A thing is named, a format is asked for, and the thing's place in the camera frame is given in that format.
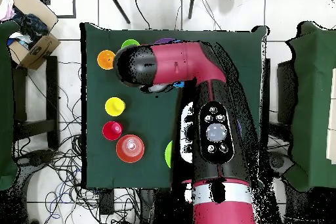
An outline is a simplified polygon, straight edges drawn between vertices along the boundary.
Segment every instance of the red cup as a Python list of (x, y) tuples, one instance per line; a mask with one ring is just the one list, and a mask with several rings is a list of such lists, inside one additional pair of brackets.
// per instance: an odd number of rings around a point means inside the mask
[(144, 155), (144, 143), (136, 135), (125, 135), (117, 142), (116, 152), (123, 162), (137, 162)]
[(102, 134), (107, 140), (116, 140), (120, 137), (123, 126), (118, 122), (107, 122), (102, 127)]

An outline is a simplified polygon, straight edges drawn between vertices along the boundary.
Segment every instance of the cardboard box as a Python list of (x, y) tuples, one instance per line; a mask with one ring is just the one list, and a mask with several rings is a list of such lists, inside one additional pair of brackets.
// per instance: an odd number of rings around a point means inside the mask
[(24, 14), (32, 13), (36, 15), (48, 27), (49, 35), (42, 36), (30, 51), (17, 41), (9, 45), (9, 48), (15, 52), (14, 54), (10, 50), (15, 63), (36, 70), (44, 63), (45, 58), (60, 45), (60, 41), (50, 34), (50, 30), (58, 21), (57, 16), (40, 0), (14, 0), (14, 5)]

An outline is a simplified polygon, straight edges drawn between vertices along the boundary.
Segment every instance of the green cup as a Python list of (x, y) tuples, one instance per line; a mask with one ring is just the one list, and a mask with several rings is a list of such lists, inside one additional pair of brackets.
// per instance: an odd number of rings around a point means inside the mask
[(173, 142), (170, 141), (165, 149), (165, 162), (167, 163), (168, 167), (171, 167), (171, 151), (173, 149)]
[(128, 39), (128, 40), (123, 42), (123, 45), (121, 46), (121, 48), (124, 48), (124, 47), (129, 46), (129, 45), (140, 45), (140, 43), (138, 41), (136, 41), (135, 39)]

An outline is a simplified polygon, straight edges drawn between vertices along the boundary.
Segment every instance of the green tablecloth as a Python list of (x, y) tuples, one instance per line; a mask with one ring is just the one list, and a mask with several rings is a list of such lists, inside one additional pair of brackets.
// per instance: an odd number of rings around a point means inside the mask
[(326, 158), (332, 69), (336, 68), (336, 31), (322, 30), (311, 22), (288, 42), (292, 47), (298, 80), (293, 114), (291, 155), (295, 166), (285, 178), (298, 190), (336, 188), (336, 165)]
[[(254, 32), (113, 31), (99, 29), (88, 23), (81, 24), (82, 63), (87, 64), (86, 186), (112, 189), (169, 187), (171, 184), (164, 151), (176, 127), (178, 89), (147, 95), (136, 88), (126, 87), (119, 82), (113, 70), (103, 70), (98, 66), (99, 52), (108, 49), (116, 53), (126, 39), (135, 39), (140, 44), (153, 44), (164, 37), (207, 41), (213, 46), (219, 43), (238, 69), (239, 81), (258, 133), (263, 51), (261, 41), (266, 34), (266, 27), (259, 27)], [(119, 97), (125, 101), (126, 109), (122, 115), (111, 117), (105, 112), (104, 104), (110, 97)], [(117, 142), (107, 141), (102, 136), (102, 126), (112, 120), (123, 124), (123, 135), (135, 134), (144, 141), (145, 154), (141, 160), (126, 164), (117, 157)], [(243, 118), (241, 125), (244, 136)]]
[(18, 171), (12, 159), (14, 100), (7, 39), (19, 29), (19, 25), (14, 21), (0, 22), (0, 190), (6, 190), (12, 185)]

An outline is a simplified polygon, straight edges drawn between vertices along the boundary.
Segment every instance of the orange cup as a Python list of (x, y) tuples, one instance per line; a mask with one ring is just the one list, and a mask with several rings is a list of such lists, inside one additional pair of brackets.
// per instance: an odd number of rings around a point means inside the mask
[(111, 70), (113, 68), (113, 59), (116, 54), (110, 50), (103, 50), (98, 54), (97, 62), (104, 70)]

